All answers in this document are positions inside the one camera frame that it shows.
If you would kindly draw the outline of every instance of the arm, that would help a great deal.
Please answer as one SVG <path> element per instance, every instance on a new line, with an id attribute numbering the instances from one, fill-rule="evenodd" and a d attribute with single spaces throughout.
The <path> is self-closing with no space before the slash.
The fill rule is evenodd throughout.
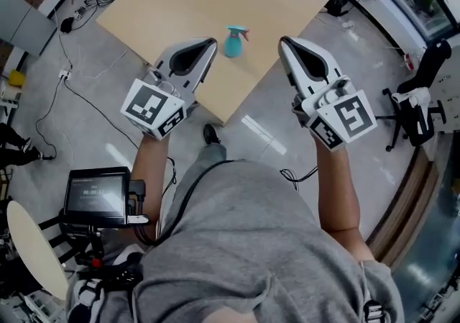
<path id="1" fill-rule="evenodd" d="M 318 156 L 319 219 L 321 228 L 357 261 L 374 260 L 359 232 L 359 202 L 351 180 L 345 148 L 330 152 L 315 138 Z"/>
<path id="2" fill-rule="evenodd" d="M 147 235 L 155 239 L 155 226 L 160 218 L 163 181 L 167 160 L 169 136 L 158 141 L 145 135 L 137 151 L 136 160 L 132 169 L 132 180 L 145 181 L 145 200 L 142 213 L 149 216 L 151 225 L 145 227 Z M 130 241 L 140 243 L 133 229 L 123 229 L 122 234 Z"/>

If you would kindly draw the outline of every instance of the person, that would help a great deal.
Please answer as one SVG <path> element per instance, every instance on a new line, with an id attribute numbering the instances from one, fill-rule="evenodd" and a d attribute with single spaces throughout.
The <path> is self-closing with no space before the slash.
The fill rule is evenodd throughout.
<path id="1" fill-rule="evenodd" d="M 0 123 L 0 142 L 11 144 L 19 149 L 0 147 L 0 169 L 8 165 L 26 165 L 43 158 L 43 154 L 36 147 L 30 149 L 32 144 L 30 138 L 20 137 L 11 126 L 4 123 Z"/>
<path id="2" fill-rule="evenodd" d="M 403 322 L 390 269 L 359 233 L 345 149 L 330 152 L 315 139 L 319 227 L 279 171 L 244 160 L 216 165 L 226 148 L 211 125 L 203 133 L 206 146 L 178 185 L 160 239 L 169 236 L 143 256 L 132 295 L 107 293 L 100 322 L 363 322 L 369 300 L 383 310 L 375 322 Z M 132 171 L 146 183 L 144 213 L 154 224 L 167 148 L 168 139 L 145 136 Z M 154 227 L 146 231 L 155 237 Z M 120 232 L 137 240 L 133 229 Z"/>

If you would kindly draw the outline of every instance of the shoe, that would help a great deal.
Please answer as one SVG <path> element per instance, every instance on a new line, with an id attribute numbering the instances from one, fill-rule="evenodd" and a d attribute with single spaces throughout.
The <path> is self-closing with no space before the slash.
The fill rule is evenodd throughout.
<path id="1" fill-rule="evenodd" d="M 36 158 L 34 160 L 41 160 L 43 159 L 43 153 L 40 152 L 37 147 L 33 147 L 30 152 L 34 153 L 36 155 Z"/>
<path id="2" fill-rule="evenodd" d="M 205 124 L 203 128 L 203 138 L 207 145 L 212 143 L 220 144 L 221 141 L 217 137 L 216 129 L 214 129 L 212 124 Z"/>
<path id="3" fill-rule="evenodd" d="M 20 149 L 21 149 L 24 153 L 26 153 L 26 151 L 29 150 L 31 144 L 32 144 L 32 139 L 30 139 L 30 137 L 29 137 L 28 139 L 26 139 L 24 145 L 21 146 Z"/>

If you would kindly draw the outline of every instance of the white cloth on chair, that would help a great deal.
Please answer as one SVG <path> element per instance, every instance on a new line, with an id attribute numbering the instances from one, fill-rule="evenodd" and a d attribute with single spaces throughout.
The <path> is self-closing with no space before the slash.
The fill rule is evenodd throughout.
<path id="1" fill-rule="evenodd" d="M 412 108 L 420 106 L 423 113 L 423 118 L 425 120 L 425 127 L 428 128 L 428 106 L 430 105 L 431 95 L 428 88 L 417 88 L 409 91 L 408 93 L 394 93 L 391 95 L 392 99 L 397 103 L 404 102 L 409 99 L 410 105 Z M 420 122 L 417 123 L 418 133 L 423 134 L 422 127 Z"/>

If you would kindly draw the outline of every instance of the gray t-shirt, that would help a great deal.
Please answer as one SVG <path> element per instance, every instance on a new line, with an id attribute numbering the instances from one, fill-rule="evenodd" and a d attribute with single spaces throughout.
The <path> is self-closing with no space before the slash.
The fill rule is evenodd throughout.
<path id="1" fill-rule="evenodd" d="M 134 298 L 110 293 L 100 322 L 133 322 L 132 309 L 140 322 L 202 322 L 225 307 L 253 312 L 258 322 L 361 322 L 367 290 L 387 323 L 404 321 L 390 269 L 355 261 L 318 227 L 292 185 L 259 163 L 207 173 L 142 270 Z"/>

